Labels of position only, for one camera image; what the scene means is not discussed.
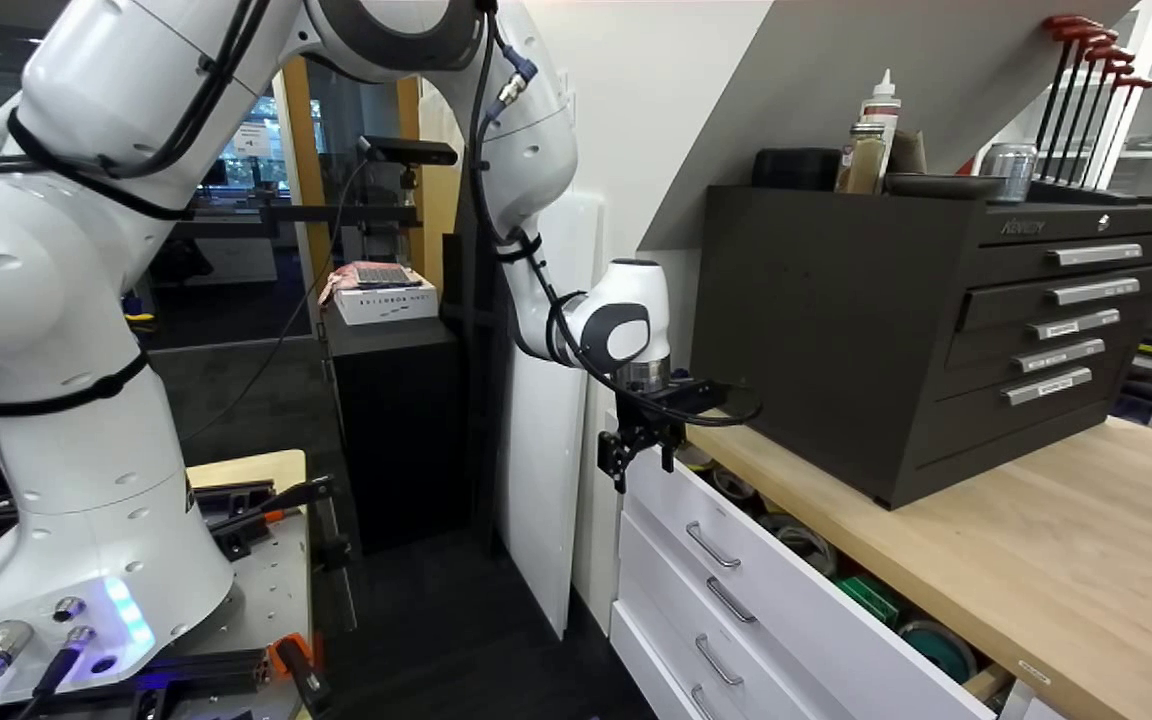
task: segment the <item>floor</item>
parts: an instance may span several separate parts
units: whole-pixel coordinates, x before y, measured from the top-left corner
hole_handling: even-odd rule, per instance
[[[584,606],[555,640],[510,555],[473,534],[368,555],[361,593],[358,632],[328,634],[326,720],[652,715]]]

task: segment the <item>white cabinet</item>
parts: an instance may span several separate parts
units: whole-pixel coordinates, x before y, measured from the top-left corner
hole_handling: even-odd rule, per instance
[[[993,715],[689,466],[630,466],[614,642],[655,715]]]

